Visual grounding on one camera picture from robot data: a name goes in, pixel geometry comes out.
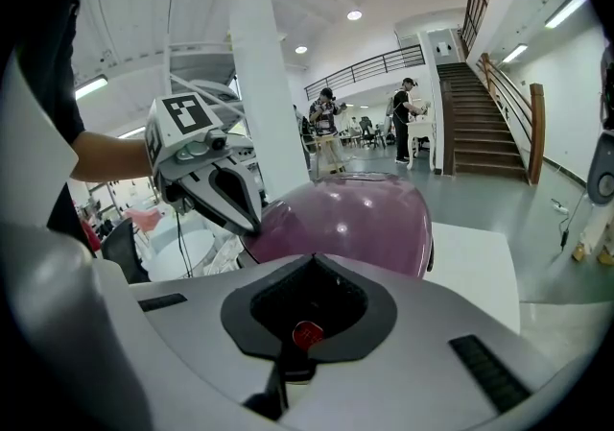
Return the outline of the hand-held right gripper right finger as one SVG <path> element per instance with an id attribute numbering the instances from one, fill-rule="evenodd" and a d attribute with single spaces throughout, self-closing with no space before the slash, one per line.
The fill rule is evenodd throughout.
<path id="1" fill-rule="evenodd" d="M 362 262 L 337 262 L 383 285 L 397 305 L 387 340 L 368 357 L 320 365 L 281 418 L 292 431 L 526 431 L 574 384 L 529 341 L 455 292 Z M 475 336 L 529 395 L 498 411 L 450 341 Z"/>

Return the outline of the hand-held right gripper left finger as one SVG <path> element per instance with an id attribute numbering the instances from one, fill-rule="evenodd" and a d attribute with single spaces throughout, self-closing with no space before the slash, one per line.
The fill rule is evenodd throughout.
<path id="1" fill-rule="evenodd" d="M 285 265 L 280 259 L 227 274 L 150 283 L 139 299 L 179 293 L 184 302 L 142 314 L 137 368 L 155 420 L 258 420 L 245 407 L 269 389 L 273 363 L 245 355 L 222 325 L 225 298 Z"/>

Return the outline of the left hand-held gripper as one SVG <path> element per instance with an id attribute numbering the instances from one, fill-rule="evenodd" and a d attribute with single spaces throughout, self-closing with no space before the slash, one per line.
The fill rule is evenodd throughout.
<path id="1" fill-rule="evenodd" d="M 258 191 L 235 166 L 252 164 L 254 147 L 230 127 L 227 113 L 199 92 L 156 98 L 145 129 L 153 183 L 166 203 L 186 195 L 217 226 L 256 234 L 261 227 Z"/>

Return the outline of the purple rice cooker lid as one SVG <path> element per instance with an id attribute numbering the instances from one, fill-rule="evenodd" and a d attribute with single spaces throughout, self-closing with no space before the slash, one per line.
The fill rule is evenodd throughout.
<path id="1" fill-rule="evenodd" d="M 411 277 L 433 269 L 432 220 L 419 190 L 392 174 L 345 173 L 299 186 L 265 207 L 241 238 L 257 263 L 325 253 Z"/>

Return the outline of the person's left forearm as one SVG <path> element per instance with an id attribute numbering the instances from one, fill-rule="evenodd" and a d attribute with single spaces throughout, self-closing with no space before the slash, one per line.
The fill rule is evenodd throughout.
<path id="1" fill-rule="evenodd" d="M 78 157 L 71 173 L 74 180 L 108 182 L 139 179 L 152 174 L 144 140 L 81 132 L 71 148 Z"/>

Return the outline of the round white side table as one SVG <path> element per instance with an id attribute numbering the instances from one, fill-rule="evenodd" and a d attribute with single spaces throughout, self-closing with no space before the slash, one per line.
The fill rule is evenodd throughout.
<path id="1" fill-rule="evenodd" d="M 150 262 L 152 282 L 203 275 L 203 268 L 215 256 L 214 236 L 209 230 L 183 233 L 164 247 Z"/>

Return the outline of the white square table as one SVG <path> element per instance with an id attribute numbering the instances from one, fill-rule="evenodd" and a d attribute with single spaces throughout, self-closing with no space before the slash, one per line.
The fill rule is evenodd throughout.
<path id="1" fill-rule="evenodd" d="M 520 332 L 519 292 L 504 234 L 432 224 L 433 269 L 424 279 L 464 297 L 489 316 Z"/>

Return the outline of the black mesh chair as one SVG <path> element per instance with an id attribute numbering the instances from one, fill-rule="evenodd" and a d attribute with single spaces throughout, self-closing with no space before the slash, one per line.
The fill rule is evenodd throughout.
<path id="1" fill-rule="evenodd" d="M 122 220 L 102 242 L 103 258 L 118 264 L 128 284 L 149 282 L 134 242 L 132 218 Z"/>

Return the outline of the wooden stool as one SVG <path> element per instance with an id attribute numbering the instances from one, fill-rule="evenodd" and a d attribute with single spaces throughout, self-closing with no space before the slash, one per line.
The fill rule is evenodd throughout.
<path id="1" fill-rule="evenodd" d="M 313 170 L 317 178 L 344 171 L 342 142 L 337 135 L 309 136 L 305 147 L 313 157 Z"/>

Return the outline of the white square column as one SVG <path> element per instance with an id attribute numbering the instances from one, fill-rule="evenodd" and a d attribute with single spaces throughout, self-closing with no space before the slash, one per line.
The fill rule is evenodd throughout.
<path id="1" fill-rule="evenodd" d="M 265 190 L 276 200 L 310 178 L 272 0 L 230 0 L 229 31 L 248 130 Z"/>

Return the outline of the black balcony railing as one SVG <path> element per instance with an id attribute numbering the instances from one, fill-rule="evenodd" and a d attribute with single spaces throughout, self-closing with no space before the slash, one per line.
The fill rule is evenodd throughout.
<path id="1" fill-rule="evenodd" d="M 309 101 L 315 100 L 325 88 L 337 90 L 360 81 L 393 71 L 423 65 L 424 55 L 419 44 L 389 51 L 379 56 L 356 62 L 304 87 Z"/>

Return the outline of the person's black shirt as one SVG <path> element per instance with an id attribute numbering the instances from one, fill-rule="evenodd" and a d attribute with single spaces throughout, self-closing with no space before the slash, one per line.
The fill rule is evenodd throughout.
<path id="1" fill-rule="evenodd" d="M 78 109 L 72 67 L 73 41 L 81 0 L 13 0 L 16 49 L 26 81 L 64 141 L 78 154 L 74 180 L 100 182 L 105 176 L 81 149 L 92 135 Z"/>

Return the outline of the white ornate desk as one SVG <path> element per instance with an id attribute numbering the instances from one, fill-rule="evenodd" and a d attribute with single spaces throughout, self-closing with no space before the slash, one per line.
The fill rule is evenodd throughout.
<path id="1" fill-rule="evenodd" d="M 407 130 L 410 154 L 407 169 L 411 170 L 413 167 L 413 155 L 418 152 L 419 141 L 426 139 L 429 142 L 429 168 L 431 172 L 434 172 L 436 169 L 436 122 L 426 115 L 418 115 L 407 124 Z"/>

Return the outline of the dark wooden staircase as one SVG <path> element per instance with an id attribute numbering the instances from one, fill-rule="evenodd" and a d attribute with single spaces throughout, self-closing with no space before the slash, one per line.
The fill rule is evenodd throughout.
<path id="1" fill-rule="evenodd" d="M 545 92 L 524 94 L 488 54 L 437 68 L 451 118 L 453 171 L 498 176 L 537 185 L 546 140 Z"/>

